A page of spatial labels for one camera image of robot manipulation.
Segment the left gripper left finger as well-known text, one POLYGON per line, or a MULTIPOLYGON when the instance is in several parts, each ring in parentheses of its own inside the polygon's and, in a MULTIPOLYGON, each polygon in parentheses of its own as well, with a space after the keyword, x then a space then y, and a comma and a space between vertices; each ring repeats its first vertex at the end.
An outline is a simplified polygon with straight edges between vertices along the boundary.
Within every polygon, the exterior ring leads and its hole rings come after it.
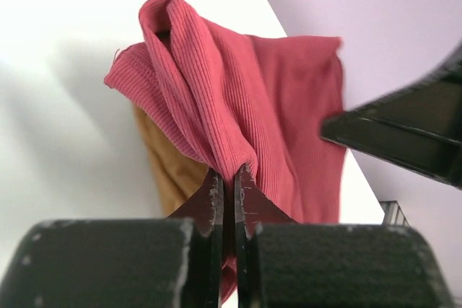
POLYGON ((164 219, 34 225, 1 282, 3 307, 219 307, 224 187, 209 171, 164 219))

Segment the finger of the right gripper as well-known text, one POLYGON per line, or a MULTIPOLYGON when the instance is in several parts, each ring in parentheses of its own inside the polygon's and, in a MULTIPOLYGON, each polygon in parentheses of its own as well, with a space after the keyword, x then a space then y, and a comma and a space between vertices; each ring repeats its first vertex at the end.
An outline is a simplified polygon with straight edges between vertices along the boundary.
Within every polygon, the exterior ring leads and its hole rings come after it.
POLYGON ((461 188, 461 49, 417 82, 325 119, 321 138, 461 188))

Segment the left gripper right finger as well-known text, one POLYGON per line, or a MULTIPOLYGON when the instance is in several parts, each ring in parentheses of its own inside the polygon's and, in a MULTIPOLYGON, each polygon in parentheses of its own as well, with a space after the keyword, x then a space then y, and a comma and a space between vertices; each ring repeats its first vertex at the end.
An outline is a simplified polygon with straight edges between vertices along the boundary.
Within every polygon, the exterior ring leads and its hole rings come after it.
POLYGON ((240 307, 449 307, 450 290, 416 230, 298 224, 256 186, 234 182, 240 307))

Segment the tan tank top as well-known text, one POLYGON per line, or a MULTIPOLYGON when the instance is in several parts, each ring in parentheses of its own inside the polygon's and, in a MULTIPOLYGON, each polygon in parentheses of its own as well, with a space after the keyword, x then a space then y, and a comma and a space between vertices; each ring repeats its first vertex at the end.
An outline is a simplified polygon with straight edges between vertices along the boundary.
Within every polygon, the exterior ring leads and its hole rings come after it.
POLYGON ((132 109, 162 211, 169 216, 201 187, 209 167, 183 155, 141 108, 132 105, 132 109))

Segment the maroon garment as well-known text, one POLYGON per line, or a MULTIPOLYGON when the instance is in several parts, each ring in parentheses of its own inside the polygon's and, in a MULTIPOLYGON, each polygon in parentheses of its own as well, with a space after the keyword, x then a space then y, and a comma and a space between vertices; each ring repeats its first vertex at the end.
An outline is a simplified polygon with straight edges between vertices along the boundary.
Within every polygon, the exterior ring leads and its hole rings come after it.
POLYGON ((148 0, 144 39, 104 82, 141 108, 175 147, 223 178, 246 165, 295 221, 339 221, 344 149, 320 138, 343 110, 340 39, 260 38, 213 23, 185 0, 148 0))

